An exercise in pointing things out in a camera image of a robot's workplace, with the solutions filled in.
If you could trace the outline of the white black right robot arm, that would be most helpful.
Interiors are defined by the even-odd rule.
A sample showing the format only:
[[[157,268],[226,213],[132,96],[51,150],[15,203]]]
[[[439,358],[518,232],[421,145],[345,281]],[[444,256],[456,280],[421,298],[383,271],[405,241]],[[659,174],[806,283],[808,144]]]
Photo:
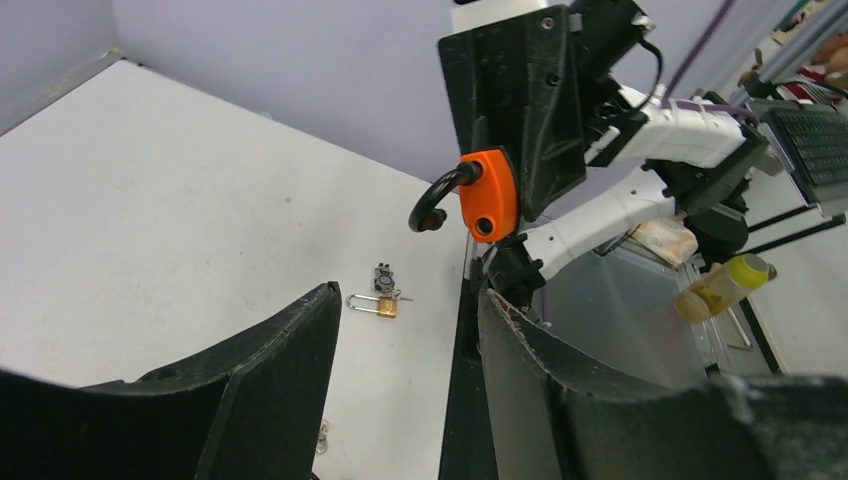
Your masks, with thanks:
[[[766,147],[744,108],[613,78],[632,48],[659,55],[635,2],[464,1],[451,20],[438,51],[461,157],[409,225],[439,228],[457,190],[483,284],[515,306],[602,243],[719,204]]]

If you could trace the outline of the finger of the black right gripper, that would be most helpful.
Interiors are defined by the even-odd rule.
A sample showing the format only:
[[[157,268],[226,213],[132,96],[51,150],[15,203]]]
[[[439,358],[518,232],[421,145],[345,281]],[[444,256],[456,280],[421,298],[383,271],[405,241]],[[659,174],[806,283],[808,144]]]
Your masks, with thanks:
[[[586,178],[569,8],[559,4],[521,16],[515,46],[523,88],[520,213],[533,221]]]

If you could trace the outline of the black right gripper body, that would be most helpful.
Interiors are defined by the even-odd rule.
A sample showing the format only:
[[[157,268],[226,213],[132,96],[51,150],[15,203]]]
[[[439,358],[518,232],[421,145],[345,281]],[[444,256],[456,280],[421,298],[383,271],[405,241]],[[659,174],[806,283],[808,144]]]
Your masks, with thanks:
[[[437,42],[454,131],[463,154],[502,147],[525,153],[527,33],[522,23],[493,23]]]

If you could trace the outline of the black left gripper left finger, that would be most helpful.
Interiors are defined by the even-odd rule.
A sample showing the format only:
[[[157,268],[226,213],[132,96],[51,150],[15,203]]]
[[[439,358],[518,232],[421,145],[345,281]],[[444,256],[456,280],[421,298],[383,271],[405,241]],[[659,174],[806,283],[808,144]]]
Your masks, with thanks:
[[[1,374],[5,479],[309,479],[342,295],[336,282],[133,382]]]

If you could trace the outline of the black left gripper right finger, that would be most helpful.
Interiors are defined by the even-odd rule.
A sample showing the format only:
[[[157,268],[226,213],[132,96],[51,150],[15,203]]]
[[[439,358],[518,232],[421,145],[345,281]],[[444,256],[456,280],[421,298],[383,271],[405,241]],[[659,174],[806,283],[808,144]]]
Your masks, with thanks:
[[[668,390],[611,368],[478,297],[503,479],[843,479],[847,382],[714,375]]]

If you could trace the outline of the small brass padlock with keys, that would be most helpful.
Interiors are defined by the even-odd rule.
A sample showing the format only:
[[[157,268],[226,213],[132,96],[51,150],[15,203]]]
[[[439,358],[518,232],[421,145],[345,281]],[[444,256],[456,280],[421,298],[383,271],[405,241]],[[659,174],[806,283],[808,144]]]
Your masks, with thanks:
[[[395,319],[401,302],[411,302],[396,285],[394,271],[389,263],[379,263],[374,269],[372,281],[373,293],[351,294],[346,298],[346,306],[354,311],[376,315],[381,318]]]

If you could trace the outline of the yellow padlock with keys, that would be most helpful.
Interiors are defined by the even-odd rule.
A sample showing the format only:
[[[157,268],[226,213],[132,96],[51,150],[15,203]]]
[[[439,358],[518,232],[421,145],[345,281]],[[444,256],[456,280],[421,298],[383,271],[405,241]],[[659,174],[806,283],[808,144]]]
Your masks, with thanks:
[[[316,442],[315,454],[323,455],[328,449],[328,432],[329,422],[327,419],[322,419],[319,428],[319,434]]]

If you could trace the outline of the orange padlock with keys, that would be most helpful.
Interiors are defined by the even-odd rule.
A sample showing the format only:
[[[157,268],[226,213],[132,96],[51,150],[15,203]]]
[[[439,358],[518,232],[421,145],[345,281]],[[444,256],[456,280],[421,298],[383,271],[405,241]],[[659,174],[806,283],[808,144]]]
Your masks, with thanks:
[[[410,229],[440,229],[447,212],[438,204],[453,191],[459,194],[463,222],[475,241],[495,243],[517,230],[517,184],[503,148],[463,155],[457,166],[439,177],[416,202],[408,217]]]

